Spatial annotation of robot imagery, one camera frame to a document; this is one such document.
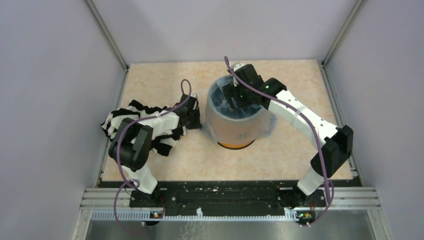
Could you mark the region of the translucent blue plastic trash bag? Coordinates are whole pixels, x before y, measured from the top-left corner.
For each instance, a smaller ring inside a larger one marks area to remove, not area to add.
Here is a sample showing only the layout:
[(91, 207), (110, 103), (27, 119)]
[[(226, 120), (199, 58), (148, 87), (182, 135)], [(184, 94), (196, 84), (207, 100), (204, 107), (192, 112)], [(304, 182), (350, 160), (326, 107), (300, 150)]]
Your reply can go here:
[(261, 105), (231, 110), (223, 86), (233, 79), (225, 75), (216, 79), (208, 90), (203, 128), (215, 142), (245, 144), (266, 138), (276, 127), (277, 117)]

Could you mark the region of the orange gold-rimmed trash bin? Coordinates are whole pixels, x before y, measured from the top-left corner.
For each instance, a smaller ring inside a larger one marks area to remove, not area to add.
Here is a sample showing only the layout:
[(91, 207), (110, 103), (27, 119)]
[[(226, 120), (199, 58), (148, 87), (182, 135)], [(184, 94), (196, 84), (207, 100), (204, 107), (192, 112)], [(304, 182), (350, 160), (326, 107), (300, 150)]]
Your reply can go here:
[(223, 143), (223, 142), (217, 142), (217, 144), (228, 150), (241, 150), (251, 146), (254, 142), (255, 140), (252, 140), (243, 144), (229, 144), (229, 143)]

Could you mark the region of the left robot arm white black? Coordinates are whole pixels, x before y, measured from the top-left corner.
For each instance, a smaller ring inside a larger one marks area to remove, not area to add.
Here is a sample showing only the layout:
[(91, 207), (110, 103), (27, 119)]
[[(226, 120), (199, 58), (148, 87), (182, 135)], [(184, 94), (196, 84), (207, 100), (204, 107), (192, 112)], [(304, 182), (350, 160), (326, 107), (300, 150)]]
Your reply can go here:
[(167, 157), (188, 130), (200, 129), (196, 94), (183, 94), (172, 108), (148, 107), (133, 100), (112, 111), (101, 126), (110, 139), (108, 155), (118, 165), (124, 182), (140, 192), (149, 207), (160, 202), (158, 181), (147, 165), (151, 152)]

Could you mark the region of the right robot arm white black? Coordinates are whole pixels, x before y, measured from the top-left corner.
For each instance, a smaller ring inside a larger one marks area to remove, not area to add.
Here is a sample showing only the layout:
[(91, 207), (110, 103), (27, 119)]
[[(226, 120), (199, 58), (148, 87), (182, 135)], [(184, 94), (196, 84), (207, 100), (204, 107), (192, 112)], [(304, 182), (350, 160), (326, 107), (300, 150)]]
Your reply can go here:
[(223, 87), (231, 109), (262, 106), (284, 118), (317, 150), (310, 161), (310, 167), (296, 184), (294, 202), (299, 206), (307, 206), (321, 185), (324, 186), (326, 197), (332, 197), (330, 178), (352, 155), (353, 129), (348, 125), (337, 126), (320, 117), (276, 78), (264, 81), (252, 64), (230, 64), (228, 61), (225, 64), (233, 78), (231, 83)]

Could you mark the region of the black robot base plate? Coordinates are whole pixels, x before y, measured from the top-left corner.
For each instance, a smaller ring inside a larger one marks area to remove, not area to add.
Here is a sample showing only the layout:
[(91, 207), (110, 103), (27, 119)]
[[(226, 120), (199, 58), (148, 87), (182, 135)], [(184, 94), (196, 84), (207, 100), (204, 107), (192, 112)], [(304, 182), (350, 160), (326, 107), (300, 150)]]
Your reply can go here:
[(295, 180), (160, 181), (152, 194), (134, 190), (131, 208), (159, 208), (168, 217), (283, 216), (289, 210), (315, 210), (327, 202), (322, 189), (305, 196)]

